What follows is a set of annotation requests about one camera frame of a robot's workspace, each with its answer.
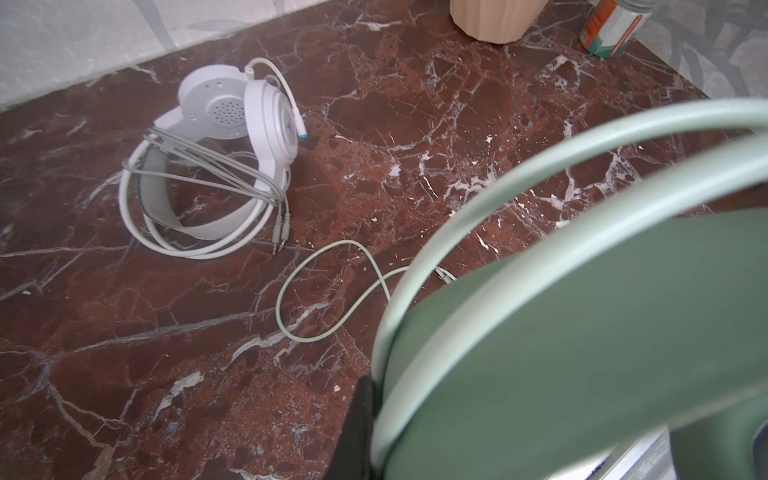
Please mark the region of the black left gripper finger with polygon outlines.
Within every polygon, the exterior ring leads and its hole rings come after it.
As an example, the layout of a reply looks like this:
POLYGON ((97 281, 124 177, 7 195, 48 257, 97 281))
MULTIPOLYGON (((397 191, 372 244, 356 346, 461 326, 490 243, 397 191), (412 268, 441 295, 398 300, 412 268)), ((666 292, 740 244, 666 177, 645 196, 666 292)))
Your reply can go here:
POLYGON ((370 376, 361 377, 356 384, 325 480, 372 478, 370 443, 375 405, 374 383, 370 376))

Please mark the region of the white over-ear headphones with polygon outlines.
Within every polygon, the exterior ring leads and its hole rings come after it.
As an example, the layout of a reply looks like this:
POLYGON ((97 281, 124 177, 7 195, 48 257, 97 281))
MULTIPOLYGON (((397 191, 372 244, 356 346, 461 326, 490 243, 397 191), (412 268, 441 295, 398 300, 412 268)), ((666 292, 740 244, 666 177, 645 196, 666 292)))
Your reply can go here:
POLYGON ((127 230, 160 254, 209 260, 244 247, 273 220, 273 249, 281 250, 290 236, 291 166, 308 136, 282 72, 262 57, 244 68, 203 66, 182 80, 177 102, 122 165, 118 205, 127 230), (184 185, 243 202, 191 224, 172 201, 184 185))

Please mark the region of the mint green over-ear headphones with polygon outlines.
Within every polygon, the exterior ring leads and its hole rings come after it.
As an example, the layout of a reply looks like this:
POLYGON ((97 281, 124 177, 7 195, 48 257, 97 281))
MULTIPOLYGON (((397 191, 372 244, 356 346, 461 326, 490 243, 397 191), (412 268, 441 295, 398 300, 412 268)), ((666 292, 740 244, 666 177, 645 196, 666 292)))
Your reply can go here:
POLYGON ((372 356, 382 479, 543 479, 657 428, 682 479, 767 475, 767 212, 696 216, 767 180, 767 103, 629 115, 516 166, 413 260, 372 356), (476 226, 583 161, 676 133, 737 140, 661 169, 511 258, 415 296, 476 226))

